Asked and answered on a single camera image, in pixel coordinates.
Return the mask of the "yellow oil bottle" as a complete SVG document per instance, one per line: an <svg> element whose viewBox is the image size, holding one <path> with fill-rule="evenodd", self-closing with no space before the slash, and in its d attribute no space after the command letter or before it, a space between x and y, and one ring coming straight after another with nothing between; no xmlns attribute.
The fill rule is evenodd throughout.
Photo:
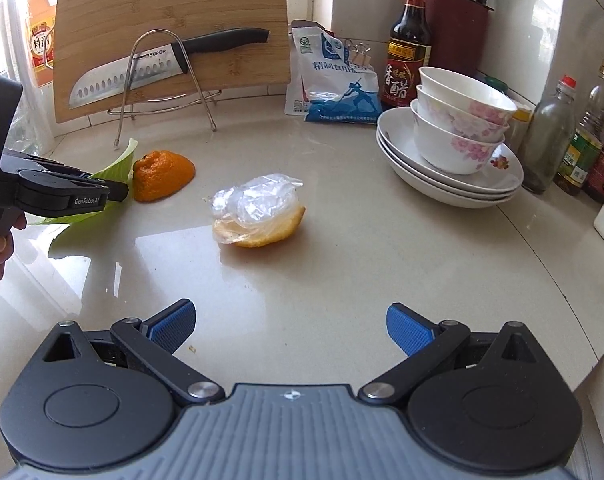
<svg viewBox="0 0 604 480"><path fill-rule="evenodd" d="M598 70L598 83L588 94L584 114L554 177L556 185L571 196L578 195L603 146L604 60Z"/></svg>

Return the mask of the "blue white salt bag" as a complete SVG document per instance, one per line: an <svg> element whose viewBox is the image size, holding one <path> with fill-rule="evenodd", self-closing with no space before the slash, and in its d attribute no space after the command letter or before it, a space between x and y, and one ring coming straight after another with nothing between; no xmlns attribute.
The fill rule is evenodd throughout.
<svg viewBox="0 0 604 480"><path fill-rule="evenodd" d="M308 122L373 125L381 114L379 82L367 44L341 40L322 25L290 25L285 113Z"/></svg>

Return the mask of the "dark red knife block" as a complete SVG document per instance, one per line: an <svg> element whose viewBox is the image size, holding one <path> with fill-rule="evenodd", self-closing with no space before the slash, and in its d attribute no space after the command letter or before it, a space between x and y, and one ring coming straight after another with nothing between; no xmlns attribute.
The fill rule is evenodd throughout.
<svg viewBox="0 0 604 480"><path fill-rule="evenodd" d="M429 65L473 77L478 70L492 9L488 0L427 0Z"/></svg>

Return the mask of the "orange peel piece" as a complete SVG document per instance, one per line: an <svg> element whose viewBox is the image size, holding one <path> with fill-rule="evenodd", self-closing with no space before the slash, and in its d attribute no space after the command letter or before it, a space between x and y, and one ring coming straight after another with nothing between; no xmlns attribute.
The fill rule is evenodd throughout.
<svg viewBox="0 0 604 480"><path fill-rule="evenodd" d="M134 200L162 200L188 185L195 176L196 166L185 156L170 151L150 152L134 162Z"/></svg>

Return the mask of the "top white plate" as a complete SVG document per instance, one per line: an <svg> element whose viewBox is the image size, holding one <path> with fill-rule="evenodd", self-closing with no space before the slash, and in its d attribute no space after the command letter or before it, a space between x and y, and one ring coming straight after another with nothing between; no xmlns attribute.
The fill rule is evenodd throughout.
<svg viewBox="0 0 604 480"><path fill-rule="evenodd" d="M523 170L517 156L500 144L485 166L476 174L448 174L430 165L419 154L415 144L415 121L411 112L395 108L383 112L377 120L382 143L404 166L416 170L451 188L484 195L506 195L516 192L523 180Z"/></svg>

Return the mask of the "santoku kitchen knife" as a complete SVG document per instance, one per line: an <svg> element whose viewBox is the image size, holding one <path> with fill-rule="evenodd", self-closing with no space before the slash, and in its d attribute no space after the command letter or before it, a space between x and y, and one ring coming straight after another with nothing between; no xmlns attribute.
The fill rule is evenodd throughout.
<svg viewBox="0 0 604 480"><path fill-rule="evenodd" d="M270 31L264 28L239 27L190 38L180 46L178 41L134 53L131 61L120 58L92 68L74 84L70 96L71 110L118 96L129 89L188 73L187 59L196 53L223 52L246 46L265 44Z"/></svg>

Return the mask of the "bamboo cutting board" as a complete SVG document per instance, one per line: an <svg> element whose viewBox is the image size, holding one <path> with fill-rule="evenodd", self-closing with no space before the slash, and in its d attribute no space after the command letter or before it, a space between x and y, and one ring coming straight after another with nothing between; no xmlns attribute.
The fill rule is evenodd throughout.
<svg viewBox="0 0 604 480"><path fill-rule="evenodd" d="M121 105L117 96L71 110L70 92L83 74L131 52L148 29L165 28L180 39L236 27L270 31L265 44L192 57L202 90L266 87L290 80L286 0L57 0L54 30L54 110L57 122ZM141 49L173 39L153 35Z"/></svg>

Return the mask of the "dark vinegar bottle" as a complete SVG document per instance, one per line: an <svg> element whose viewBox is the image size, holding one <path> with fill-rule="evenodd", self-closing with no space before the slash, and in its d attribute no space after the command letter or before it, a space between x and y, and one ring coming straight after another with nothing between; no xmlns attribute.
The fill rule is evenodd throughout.
<svg viewBox="0 0 604 480"><path fill-rule="evenodd" d="M417 97L419 69L429 63L431 34L426 0L405 0L400 19L391 27L387 63L382 74L382 107L409 106Z"/></svg>

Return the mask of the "green cabbage leaf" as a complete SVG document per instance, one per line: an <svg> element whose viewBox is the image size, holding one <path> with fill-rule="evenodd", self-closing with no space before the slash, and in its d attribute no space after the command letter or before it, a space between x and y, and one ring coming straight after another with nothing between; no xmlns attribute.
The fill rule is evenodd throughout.
<svg viewBox="0 0 604 480"><path fill-rule="evenodd" d="M104 212L112 209L114 206L116 206L116 204L125 202L127 200L128 190L130 189L132 180L131 173L133 170L134 155L137 147L137 140L128 140L126 149L119 154L119 157L116 160L114 160L103 170L99 170L90 175L92 179L101 179L104 181L109 180L124 185L124 197L122 200L115 200L114 196L116 196L116 193L110 192L108 202L104 207ZM98 216L98 214L101 214L101 211L86 212L85 214L74 214L73 216L58 218L44 218L27 214L26 220L28 220L28 226L55 226L56 224L61 224L62 226L72 226L72 224L94 218Z"/></svg>

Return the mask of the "middle floral white bowl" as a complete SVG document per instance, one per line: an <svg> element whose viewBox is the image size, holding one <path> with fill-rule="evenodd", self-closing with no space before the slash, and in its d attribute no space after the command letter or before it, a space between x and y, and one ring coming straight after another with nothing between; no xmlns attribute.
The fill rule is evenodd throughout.
<svg viewBox="0 0 604 480"><path fill-rule="evenodd" d="M435 98L417 86L418 110L433 125L464 138L481 142L497 142L506 133L508 127L474 116L453 105Z"/></svg>

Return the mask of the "top floral white bowl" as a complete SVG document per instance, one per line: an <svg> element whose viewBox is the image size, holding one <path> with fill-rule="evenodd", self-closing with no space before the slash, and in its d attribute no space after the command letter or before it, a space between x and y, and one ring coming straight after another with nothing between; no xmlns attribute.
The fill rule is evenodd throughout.
<svg viewBox="0 0 604 480"><path fill-rule="evenodd" d="M518 110L516 103L480 80L433 66L419 69L430 96L496 125L506 125Z"/></svg>

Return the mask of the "white plate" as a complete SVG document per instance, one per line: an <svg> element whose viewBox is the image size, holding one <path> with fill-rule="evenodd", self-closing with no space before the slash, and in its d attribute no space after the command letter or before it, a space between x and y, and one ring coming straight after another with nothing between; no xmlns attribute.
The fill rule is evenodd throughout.
<svg viewBox="0 0 604 480"><path fill-rule="evenodd" d="M451 188L484 195L506 195L516 192L523 180L523 170L517 156L500 144L485 166L476 174L448 174L430 165L419 154L415 144L415 121L411 112L395 108L383 112L377 120L382 143L404 166L416 170Z"/></svg>
<svg viewBox="0 0 604 480"><path fill-rule="evenodd" d="M506 204L516 196L515 193L512 193L506 197L494 198L494 200L492 200L492 198L472 198L444 190L442 186L433 185L427 182L424 178L419 177L415 171L409 171L406 165L402 165L400 160L395 155L392 155L390 150L383 144L379 131L376 132L376 142L381 153L386 156L388 163L398 177L415 191L432 198L432 200L436 200L439 203L464 209L484 209Z"/></svg>

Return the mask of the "clear plastic bag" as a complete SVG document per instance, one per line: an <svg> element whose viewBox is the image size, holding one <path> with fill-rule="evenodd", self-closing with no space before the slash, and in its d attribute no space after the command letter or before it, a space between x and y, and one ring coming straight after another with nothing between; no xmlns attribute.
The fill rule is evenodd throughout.
<svg viewBox="0 0 604 480"><path fill-rule="evenodd" d="M286 174L264 174L223 188L210 197L213 221L221 226L255 232L292 218L301 208L303 181Z"/></svg>

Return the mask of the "floral white bowl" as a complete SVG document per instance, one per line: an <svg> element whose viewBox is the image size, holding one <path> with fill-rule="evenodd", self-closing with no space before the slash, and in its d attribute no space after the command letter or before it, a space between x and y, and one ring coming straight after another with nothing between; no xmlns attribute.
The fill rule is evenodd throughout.
<svg viewBox="0 0 604 480"><path fill-rule="evenodd" d="M516 103L480 80L433 66L419 69L430 96L496 125L506 125L518 110Z"/></svg>
<svg viewBox="0 0 604 480"><path fill-rule="evenodd" d="M508 127L474 116L453 105L435 98L417 86L418 110L433 125L464 138L481 142L497 142L506 133Z"/></svg>
<svg viewBox="0 0 604 480"><path fill-rule="evenodd" d="M450 174L466 176L480 171L505 140L500 136L496 142L483 142L440 128L420 114L417 99L410 102L410 110L416 122L415 144L419 154L431 166Z"/></svg>

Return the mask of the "bottom floral white bowl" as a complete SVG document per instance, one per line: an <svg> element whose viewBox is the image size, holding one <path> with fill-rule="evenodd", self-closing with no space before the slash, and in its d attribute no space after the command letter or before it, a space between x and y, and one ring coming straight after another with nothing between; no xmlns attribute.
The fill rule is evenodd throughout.
<svg viewBox="0 0 604 480"><path fill-rule="evenodd" d="M410 110L416 122L415 144L419 154L431 166L450 174L466 176L480 171L505 140L500 136L496 142L483 142L440 128L420 114L417 99L410 102Z"/></svg>

